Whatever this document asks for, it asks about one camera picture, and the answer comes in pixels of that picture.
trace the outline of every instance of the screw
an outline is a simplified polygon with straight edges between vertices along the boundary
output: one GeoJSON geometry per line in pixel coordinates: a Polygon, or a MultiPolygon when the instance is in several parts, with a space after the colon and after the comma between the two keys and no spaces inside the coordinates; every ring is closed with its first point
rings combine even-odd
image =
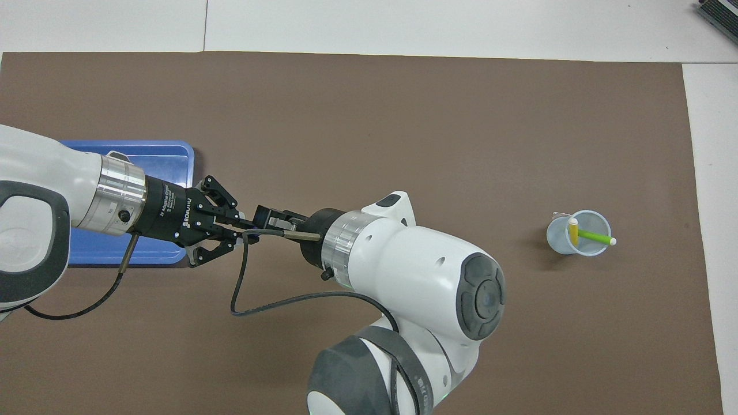
{"type": "Polygon", "coordinates": [[[333,278],[334,276],[335,275],[334,275],[334,272],[333,272],[333,268],[328,268],[325,271],[323,271],[323,273],[320,274],[320,279],[322,279],[323,281],[327,281],[327,280],[333,278]]]}
{"type": "Polygon", "coordinates": [[[121,210],[118,212],[118,219],[122,220],[124,223],[131,220],[131,212],[128,212],[127,210],[121,210]]]}

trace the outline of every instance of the black button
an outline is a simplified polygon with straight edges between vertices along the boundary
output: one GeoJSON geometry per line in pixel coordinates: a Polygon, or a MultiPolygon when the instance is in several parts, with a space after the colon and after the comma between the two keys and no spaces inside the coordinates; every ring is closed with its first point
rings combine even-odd
{"type": "Polygon", "coordinates": [[[478,255],[464,264],[463,278],[472,286],[477,287],[482,281],[491,278],[493,271],[489,258],[478,255]]]}
{"type": "Polygon", "coordinates": [[[465,292],[461,295],[461,317],[469,331],[474,331],[480,325],[479,317],[474,313],[474,295],[465,292]]]}
{"type": "Polygon", "coordinates": [[[479,327],[479,332],[478,332],[479,337],[484,338],[484,337],[491,335],[492,332],[499,325],[500,325],[500,313],[498,312],[497,315],[495,315],[493,319],[491,319],[487,323],[482,324],[479,327]]]}
{"type": "Polygon", "coordinates": [[[474,302],[480,318],[487,320],[494,317],[500,305],[500,286],[496,281],[485,280],[477,288],[474,302]]]}
{"type": "Polygon", "coordinates": [[[398,200],[400,200],[400,195],[391,194],[385,197],[384,199],[380,200],[379,202],[377,202],[376,205],[381,208],[388,208],[390,206],[394,206],[394,204],[397,203],[398,200]]]}
{"type": "Polygon", "coordinates": [[[500,288],[500,304],[505,305],[507,301],[507,290],[505,289],[505,277],[503,277],[500,268],[497,268],[495,279],[497,280],[497,286],[500,288]]]}

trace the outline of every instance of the marker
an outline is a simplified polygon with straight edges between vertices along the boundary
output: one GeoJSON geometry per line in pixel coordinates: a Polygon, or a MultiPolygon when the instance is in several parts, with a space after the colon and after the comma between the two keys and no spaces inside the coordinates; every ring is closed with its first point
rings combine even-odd
{"type": "Polygon", "coordinates": [[[614,247],[615,244],[618,243],[618,240],[613,238],[612,236],[602,235],[600,233],[594,233],[588,230],[580,229],[577,234],[582,238],[590,239],[592,241],[599,242],[600,244],[610,245],[611,247],[614,247]]]}
{"type": "Polygon", "coordinates": [[[579,246],[579,221],[576,218],[569,219],[569,239],[572,245],[579,246]]]}

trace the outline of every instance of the yellow pen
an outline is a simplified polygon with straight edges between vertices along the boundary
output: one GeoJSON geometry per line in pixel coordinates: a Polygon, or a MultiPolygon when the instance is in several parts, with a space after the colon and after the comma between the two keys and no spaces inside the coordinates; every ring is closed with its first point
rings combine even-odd
{"type": "Polygon", "coordinates": [[[579,246],[579,221],[576,218],[569,219],[569,239],[572,245],[579,246]]]}

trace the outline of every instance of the white table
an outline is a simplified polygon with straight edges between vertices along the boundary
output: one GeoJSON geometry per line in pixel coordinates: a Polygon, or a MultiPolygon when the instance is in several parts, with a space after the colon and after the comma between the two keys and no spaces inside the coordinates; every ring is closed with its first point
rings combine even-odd
{"type": "Polygon", "coordinates": [[[687,0],[2,1],[0,57],[246,50],[681,62],[723,407],[738,415],[738,46],[694,8],[687,0]]]}

